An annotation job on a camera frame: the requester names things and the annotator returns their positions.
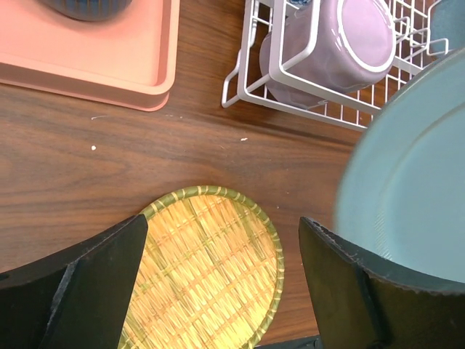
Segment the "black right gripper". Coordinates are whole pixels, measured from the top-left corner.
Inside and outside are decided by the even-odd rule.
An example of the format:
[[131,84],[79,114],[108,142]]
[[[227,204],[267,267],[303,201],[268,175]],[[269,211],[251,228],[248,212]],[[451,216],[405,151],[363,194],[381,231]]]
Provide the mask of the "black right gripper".
[[435,1],[430,10],[429,54],[441,57],[464,47],[464,0]]

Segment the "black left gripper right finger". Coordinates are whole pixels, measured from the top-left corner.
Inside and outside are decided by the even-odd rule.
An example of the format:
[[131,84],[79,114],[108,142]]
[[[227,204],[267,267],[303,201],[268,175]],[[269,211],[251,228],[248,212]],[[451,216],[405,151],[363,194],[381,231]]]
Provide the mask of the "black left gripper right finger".
[[307,217],[299,246],[324,348],[463,348],[464,284],[412,270]]

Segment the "purple mug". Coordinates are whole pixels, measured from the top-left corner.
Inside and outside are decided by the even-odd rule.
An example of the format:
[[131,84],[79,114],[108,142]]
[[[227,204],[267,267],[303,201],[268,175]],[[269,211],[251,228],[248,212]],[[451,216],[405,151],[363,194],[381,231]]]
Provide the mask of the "purple mug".
[[[312,5],[308,4],[285,21],[283,62],[300,53],[310,39]],[[312,53],[287,71],[342,94],[356,92],[380,81],[395,56],[394,22],[386,1],[321,1]],[[259,66],[269,71],[271,32],[260,48]],[[326,102],[270,79],[265,84],[280,103],[308,110]]]

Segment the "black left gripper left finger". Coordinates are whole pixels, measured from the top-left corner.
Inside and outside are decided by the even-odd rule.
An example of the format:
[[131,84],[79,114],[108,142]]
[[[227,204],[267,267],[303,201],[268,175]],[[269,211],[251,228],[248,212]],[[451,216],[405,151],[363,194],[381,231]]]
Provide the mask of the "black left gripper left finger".
[[117,348],[147,220],[135,215],[1,274],[2,348]]

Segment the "yellow woven bamboo tray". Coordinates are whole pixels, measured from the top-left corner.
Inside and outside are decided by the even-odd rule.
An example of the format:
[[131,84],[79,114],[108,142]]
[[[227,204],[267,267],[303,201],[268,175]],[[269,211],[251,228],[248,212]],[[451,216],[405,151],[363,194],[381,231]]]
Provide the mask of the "yellow woven bamboo tray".
[[143,209],[147,236],[120,348],[254,348],[283,293],[272,221],[236,190],[191,186]]

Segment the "grey-green beaded rim plate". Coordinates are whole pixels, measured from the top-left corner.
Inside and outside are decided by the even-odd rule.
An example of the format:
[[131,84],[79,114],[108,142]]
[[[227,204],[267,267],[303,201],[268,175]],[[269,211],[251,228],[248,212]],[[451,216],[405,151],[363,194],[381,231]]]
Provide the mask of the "grey-green beaded rim plate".
[[464,280],[464,51],[436,60],[381,109],[341,179],[333,226],[407,268]]

